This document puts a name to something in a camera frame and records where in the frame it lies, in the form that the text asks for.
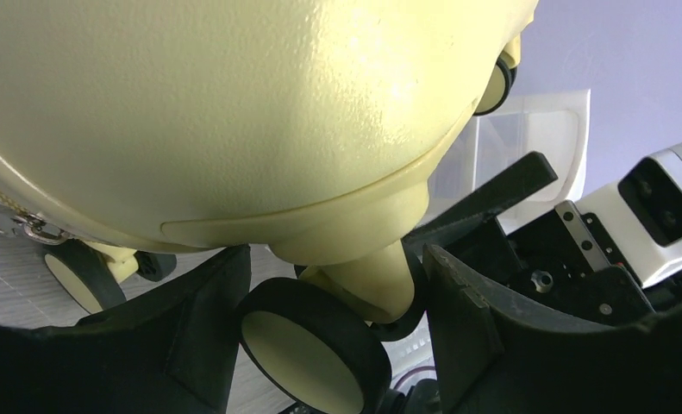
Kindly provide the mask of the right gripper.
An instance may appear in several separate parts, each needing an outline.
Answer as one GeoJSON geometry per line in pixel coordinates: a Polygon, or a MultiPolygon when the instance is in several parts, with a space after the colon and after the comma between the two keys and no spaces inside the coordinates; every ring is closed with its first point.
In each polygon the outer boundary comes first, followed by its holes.
{"type": "Polygon", "coordinates": [[[636,278],[599,218],[565,202],[506,235],[495,218],[558,179],[532,151],[403,238],[445,249],[514,292],[595,323],[633,323],[682,304],[682,270],[653,287],[636,278]]]}

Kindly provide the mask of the yellow hard-shell suitcase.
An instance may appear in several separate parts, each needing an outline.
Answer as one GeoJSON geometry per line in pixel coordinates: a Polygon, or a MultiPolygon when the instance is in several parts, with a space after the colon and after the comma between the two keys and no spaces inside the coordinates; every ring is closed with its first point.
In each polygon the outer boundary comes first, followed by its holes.
{"type": "Polygon", "coordinates": [[[0,204],[91,316],[250,248],[243,349],[374,413],[415,327],[403,238],[534,1],[0,1],[0,204]]]}

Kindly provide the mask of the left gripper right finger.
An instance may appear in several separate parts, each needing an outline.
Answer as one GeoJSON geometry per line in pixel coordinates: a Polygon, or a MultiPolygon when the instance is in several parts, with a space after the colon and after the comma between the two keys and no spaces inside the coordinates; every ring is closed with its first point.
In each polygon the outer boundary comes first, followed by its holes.
{"type": "Polygon", "coordinates": [[[682,413],[682,305],[620,327],[573,317],[423,250],[445,413],[682,413]]]}

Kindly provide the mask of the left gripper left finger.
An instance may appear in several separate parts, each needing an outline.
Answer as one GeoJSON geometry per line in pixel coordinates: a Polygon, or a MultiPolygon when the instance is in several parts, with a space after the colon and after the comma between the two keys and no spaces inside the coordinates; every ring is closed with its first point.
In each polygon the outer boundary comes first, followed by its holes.
{"type": "Polygon", "coordinates": [[[0,413],[223,413],[250,248],[71,327],[0,325],[0,413]]]}

